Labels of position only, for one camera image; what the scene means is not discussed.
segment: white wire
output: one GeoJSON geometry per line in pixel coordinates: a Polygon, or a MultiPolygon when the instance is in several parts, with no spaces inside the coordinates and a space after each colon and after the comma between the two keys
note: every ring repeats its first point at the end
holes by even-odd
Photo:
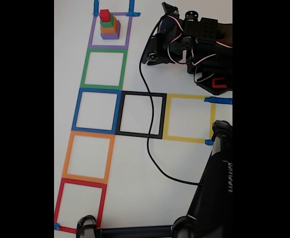
{"type": "Polygon", "coordinates": [[[227,47],[227,48],[233,48],[233,46],[225,45],[225,44],[223,44],[223,43],[220,42],[220,41],[216,41],[216,43],[219,44],[219,45],[221,45],[221,46],[227,47]]]}
{"type": "Polygon", "coordinates": [[[175,22],[177,23],[177,25],[180,28],[180,30],[183,31],[183,28],[181,27],[180,23],[178,22],[178,20],[176,18],[174,18],[173,16],[170,16],[170,15],[167,15],[167,16],[172,18],[173,20],[175,20],[175,22]]]}
{"type": "MultiPolygon", "coordinates": [[[[170,42],[169,45],[171,45],[171,43],[174,42],[176,39],[178,39],[181,35],[182,35],[182,33],[180,33],[177,37],[175,37],[175,38],[170,42]]],[[[174,63],[178,63],[177,61],[175,61],[175,60],[173,60],[173,59],[171,58],[171,55],[170,55],[170,52],[169,52],[169,45],[168,45],[168,47],[167,47],[167,52],[168,52],[169,59],[170,59],[172,62],[174,62],[174,63]]]]}
{"type": "Polygon", "coordinates": [[[207,80],[208,78],[211,78],[213,75],[214,75],[214,73],[212,73],[209,77],[206,77],[204,79],[201,79],[200,81],[196,81],[195,83],[201,83],[201,82],[207,80]]]}
{"type": "Polygon", "coordinates": [[[201,62],[203,62],[204,60],[208,59],[209,57],[216,56],[216,55],[217,55],[217,54],[211,54],[211,55],[209,55],[209,56],[204,57],[203,59],[200,59],[197,63],[193,63],[193,62],[192,62],[192,64],[193,64],[193,65],[198,65],[198,64],[200,64],[201,62]]]}

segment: blue tape square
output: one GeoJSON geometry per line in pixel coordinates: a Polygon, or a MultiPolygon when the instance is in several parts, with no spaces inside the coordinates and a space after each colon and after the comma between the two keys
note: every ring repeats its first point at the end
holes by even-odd
{"type": "Polygon", "coordinates": [[[120,105],[120,98],[121,98],[121,91],[120,90],[98,89],[98,88],[80,88],[79,95],[78,95],[77,102],[76,102],[75,112],[74,112],[72,130],[85,131],[85,132],[94,132],[94,133],[115,134],[116,125],[117,125],[117,119],[118,119],[119,105],[120,105]],[[115,112],[114,112],[114,118],[113,118],[113,124],[112,124],[112,129],[111,130],[76,127],[76,122],[77,122],[77,117],[78,117],[78,114],[79,114],[79,109],[80,109],[81,98],[82,98],[82,93],[83,92],[117,94],[115,112]]]}

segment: stacked blocks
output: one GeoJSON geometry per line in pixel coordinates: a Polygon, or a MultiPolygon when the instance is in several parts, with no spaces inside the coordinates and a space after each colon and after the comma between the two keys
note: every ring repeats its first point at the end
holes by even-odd
{"type": "Polygon", "coordinates": [[[120,22],[108,9],[100,11],[101,36],[103,40],[119,39],[120,22]]]}

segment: blue tape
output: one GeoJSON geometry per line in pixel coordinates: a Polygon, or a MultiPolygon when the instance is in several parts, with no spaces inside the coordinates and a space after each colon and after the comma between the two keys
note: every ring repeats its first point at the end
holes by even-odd
{"type": "Polygon", "coordinates": [[[217,98],[209,97],[204,99],[205,102],[209,103],[219,103],[219,104],[231,104],[233,105],[233,98],[217,98]]]}
{"type": "Polygon", "coordinates": [[[60,225],[55,222],[55,230],[60,230],[60,225]]]}
{"type": "Polygon", "coordinates": [[[94,0],[94,11],[93,11],[94,16],[99,15],[99,0],[94,0]]]}
{"type": "Polygon", "coordinates": [[[213,141],[212,140],[205,140],[205,144],[206,145],[213,145],[213,141]]]}
{"type": "Polygon", "coordinates": [[[129,0],[129,9],[126,16],[140,16],[140,12],[134,12],[135,0],[129,0]]]}

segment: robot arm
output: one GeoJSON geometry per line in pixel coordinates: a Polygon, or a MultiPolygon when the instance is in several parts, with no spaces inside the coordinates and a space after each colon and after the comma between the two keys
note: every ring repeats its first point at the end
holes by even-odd
{"type": "Polygon", "coordinates": [[[221,24],[204,17],[198,21],[196,11],[188,11],[181,20],[177,7],[162,5],[165,13],[170,13],[151,38],[142,63],[176,63],[182,60],[182,52],[186,51],[189,74],[201,72],[202,78],[212,76],[209,80],[198,81],[198,86],[213,95],[231,91],[233,24],[221,24]]]}

